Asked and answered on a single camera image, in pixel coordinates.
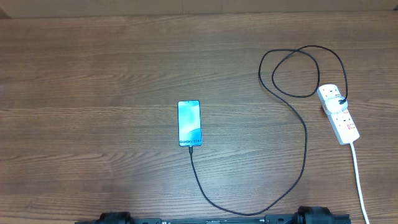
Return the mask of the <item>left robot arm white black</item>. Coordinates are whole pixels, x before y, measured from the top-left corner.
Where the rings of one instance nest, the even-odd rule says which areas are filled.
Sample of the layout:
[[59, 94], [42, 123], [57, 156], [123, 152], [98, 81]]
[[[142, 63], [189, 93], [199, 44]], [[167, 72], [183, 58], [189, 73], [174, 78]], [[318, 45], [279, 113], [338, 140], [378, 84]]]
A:
[[97, 224], [134, 224], [129, 212], [102, 213], [96, 222]]

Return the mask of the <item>Samsung Galaxy smartphone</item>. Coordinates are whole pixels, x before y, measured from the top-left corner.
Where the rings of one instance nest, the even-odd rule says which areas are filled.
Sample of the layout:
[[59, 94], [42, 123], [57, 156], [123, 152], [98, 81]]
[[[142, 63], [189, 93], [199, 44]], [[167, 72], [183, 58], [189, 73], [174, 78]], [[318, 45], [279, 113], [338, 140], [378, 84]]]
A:
[[203, 140], [200, 102], [198, 100], [179, 101], [177, 111], [179, 146], [201, 146]]

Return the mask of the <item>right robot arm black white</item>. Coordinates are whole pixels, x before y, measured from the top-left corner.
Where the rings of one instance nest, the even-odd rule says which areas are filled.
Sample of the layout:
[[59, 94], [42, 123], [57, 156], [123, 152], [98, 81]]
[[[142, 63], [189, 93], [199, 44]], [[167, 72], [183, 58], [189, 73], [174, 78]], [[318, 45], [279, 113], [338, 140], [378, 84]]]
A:
[[326, 207], [301, 206], [294, 213], [293, 224], [334, 224], [334, 216]]

